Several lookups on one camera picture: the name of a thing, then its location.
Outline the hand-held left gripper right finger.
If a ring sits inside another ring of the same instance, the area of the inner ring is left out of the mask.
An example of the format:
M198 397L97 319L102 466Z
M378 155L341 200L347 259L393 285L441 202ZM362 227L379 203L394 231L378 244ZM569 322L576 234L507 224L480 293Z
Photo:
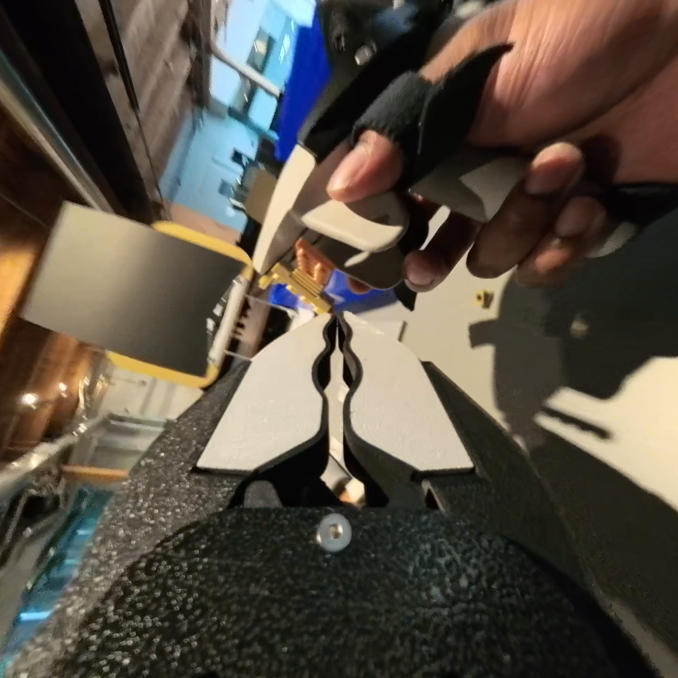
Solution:
M344 313L344 360L352 383L344 433L414 472L470 472L473 461L422 362L401 341Z

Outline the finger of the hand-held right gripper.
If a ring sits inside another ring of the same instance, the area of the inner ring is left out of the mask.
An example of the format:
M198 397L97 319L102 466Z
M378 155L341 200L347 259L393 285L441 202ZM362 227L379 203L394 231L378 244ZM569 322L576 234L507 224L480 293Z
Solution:
M253 253L253 267L260 276L285 258L304 232L294 206L316 165L312 153L294 148L279 174Z
M344 275L372 289L402 280L411 250L411 217L392 192L345 204L327 199L302 215L316 250Z

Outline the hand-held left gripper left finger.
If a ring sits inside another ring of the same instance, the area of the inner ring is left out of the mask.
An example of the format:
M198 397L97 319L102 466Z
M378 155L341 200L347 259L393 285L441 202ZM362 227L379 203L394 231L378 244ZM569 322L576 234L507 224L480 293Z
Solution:
M327 435L326 388L336 317L319 315L287 332L250 362L196 469L253 474Z

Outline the tan brick assembly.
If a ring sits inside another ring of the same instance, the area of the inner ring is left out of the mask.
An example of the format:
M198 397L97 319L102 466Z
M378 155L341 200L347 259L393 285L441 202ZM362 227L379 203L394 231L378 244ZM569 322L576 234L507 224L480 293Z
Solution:
M258 278L258 286L261 290L266 290L273 284L283 285L288 292L312 308L317 315L334 312L334 303L325 294L323 285L299 267L292 269L278 262Z

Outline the grey desk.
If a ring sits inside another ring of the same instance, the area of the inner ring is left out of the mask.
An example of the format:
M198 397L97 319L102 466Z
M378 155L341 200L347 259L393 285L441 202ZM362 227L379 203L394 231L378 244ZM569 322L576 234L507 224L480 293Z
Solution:
M407 310L340 307L478 403L555 497L585 570L664 677L677 676L677 211L546 288L458 266ZM494 292L492 306L475 303ZM584 318L583 340L569 335Z

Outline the person's right hand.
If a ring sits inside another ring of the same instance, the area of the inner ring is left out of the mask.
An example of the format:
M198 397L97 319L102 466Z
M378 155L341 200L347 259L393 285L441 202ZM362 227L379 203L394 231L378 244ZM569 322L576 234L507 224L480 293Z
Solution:
M469 141L533 159L492 220L451 213L411 252L403 277L417 292L439 285L464 254L479 278L516 268L522 284L557 284L613 227L585 181L677 183L676 1L502 1L420 74L442 80L503 43L513 49L487 80Z

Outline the blue plastic bin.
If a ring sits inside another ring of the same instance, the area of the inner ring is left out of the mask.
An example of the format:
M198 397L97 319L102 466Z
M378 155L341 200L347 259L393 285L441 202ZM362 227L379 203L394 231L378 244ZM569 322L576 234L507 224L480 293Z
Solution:
M278 119L275 158L282 166L276 181L293 149L304 148L300 136L307 119L320 114L361 70L367 58L356 54L375 55L389 42L384 23L392 13L384 1L323 1L312 25L299 30ZM299 238L310 242L305 226ZM279 262L294 269L294 249ZM310 308L283 285L271 285L267 294L270 303L285 310Z

